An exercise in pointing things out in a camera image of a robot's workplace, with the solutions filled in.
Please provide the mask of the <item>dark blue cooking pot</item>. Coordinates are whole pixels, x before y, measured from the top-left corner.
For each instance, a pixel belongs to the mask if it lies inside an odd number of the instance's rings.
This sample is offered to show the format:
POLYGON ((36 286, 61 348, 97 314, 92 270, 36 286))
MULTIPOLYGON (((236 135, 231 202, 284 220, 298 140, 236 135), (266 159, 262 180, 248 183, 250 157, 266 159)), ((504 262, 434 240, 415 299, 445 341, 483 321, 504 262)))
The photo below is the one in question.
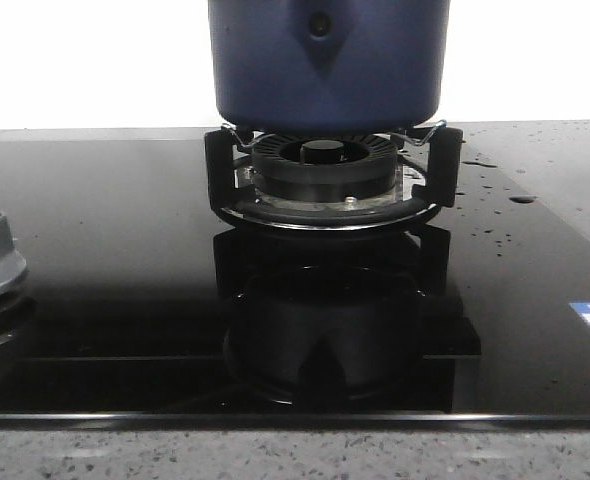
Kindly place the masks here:
POLYGON ((447 1, 211 1, 216 107, 277 133, 375 133, 439 105, 447 1))

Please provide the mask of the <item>black pot support grate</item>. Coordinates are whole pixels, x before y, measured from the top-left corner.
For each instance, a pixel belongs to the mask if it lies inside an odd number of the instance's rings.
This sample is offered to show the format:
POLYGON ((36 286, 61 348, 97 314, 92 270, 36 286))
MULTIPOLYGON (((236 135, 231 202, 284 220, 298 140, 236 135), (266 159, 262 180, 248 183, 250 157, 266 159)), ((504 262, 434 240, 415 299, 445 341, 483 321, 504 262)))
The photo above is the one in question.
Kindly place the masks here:
MULTIPOLYGON (((278 133, 256 134, 224 125, 204 136, 211 209, 234 226, 291 231, 360 231, 425 222, 455 203, 463 133, 440 121, 433 127, 377 132, 397 148, 396 180, 386 193, 340 202, 279 198, 254 183, 252 148, 278 133)), ((291 135, 334 138, 358 135, 291 135)))

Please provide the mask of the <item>black round gas burner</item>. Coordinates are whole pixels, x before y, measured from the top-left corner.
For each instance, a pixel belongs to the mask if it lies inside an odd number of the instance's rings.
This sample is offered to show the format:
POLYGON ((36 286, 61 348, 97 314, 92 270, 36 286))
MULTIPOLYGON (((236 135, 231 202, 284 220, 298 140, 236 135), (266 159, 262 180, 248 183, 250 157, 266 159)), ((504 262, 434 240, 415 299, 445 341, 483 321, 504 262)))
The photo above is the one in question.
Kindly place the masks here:
POLYGON ((254 183, 288 200, 340 202, 391 190, 397 148, 376 135, 314 138, 271 135, 252 148, 254 183))

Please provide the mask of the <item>black glass gas cooktop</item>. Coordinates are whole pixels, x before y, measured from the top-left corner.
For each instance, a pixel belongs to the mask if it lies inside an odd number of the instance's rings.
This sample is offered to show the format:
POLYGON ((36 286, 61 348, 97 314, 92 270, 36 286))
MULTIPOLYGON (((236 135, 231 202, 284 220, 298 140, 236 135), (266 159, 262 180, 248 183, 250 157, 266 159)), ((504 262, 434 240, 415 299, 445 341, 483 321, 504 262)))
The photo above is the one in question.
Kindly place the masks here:
POLYGON ((466 153, 407 231, 211 212, 188 140, 0 142, 0 428, 590 429, 590 242, 466 153))

